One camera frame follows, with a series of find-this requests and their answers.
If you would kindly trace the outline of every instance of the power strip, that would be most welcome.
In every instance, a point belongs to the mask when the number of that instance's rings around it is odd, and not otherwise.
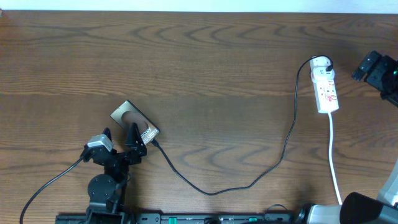
[[[327,57],[317,57],[310,61],[311,79],[317,99],[319,113],[331,113],[337,110],[338,100],[335,87],[335,71],[327,71],[326,68],[331,64]]]

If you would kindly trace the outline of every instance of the white cable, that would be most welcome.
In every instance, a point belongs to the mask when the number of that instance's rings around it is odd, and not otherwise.
[[[330,172],[331,172],[331,178],[333,179],[333,185],[335,186],[335,191],[336,191],[338,204],[342,205],[343,202],[341,202],[340,191],[338,190],[338,186],[337,186],[335,167],[333,166],[333,119],[331,118],[331,113],[330,112],[328,113],[328,116],[329,116],[329,126],[330,126],[330,140],[329,140],[329,165],[330,165]]]

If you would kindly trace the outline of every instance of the white backdrop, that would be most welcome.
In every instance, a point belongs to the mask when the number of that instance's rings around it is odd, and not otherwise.
[[[398,0],[0,0],[0,7],[4,10],[340,12],[398,14]]]

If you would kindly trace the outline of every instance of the wooden table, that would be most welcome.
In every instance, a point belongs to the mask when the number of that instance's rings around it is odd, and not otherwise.
[[[0,20],[0,220],[16,223],[26,201],[74,163],[109,115],[131,100],[161,129],[176,168],[203,190],[252,182],[280,157],[293,116],[295,76],[312,55],[335,63],[340,109],[334,160],[342,197],[376,197],[396,159],[397,108],[351,79],[372,50],[398,58],[398,16],[5,11]],[[328,165],[328,116],[316,110],[309,65],[285,160],[253,188],[208,197],[179,179],[148,147],[127,206],[165,213],[263,212],[281,203],[336,204]],[[45,189],[26,223],[83,213],[88,182],[79,164]]]

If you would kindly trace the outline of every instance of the power adapter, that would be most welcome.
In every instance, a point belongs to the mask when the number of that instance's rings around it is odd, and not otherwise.
[[[319,113],[331,113],[337,110],[338,101],[335,87],[335,71],[327,57],[316,57],[310,61],[311,79],[317,99]]]

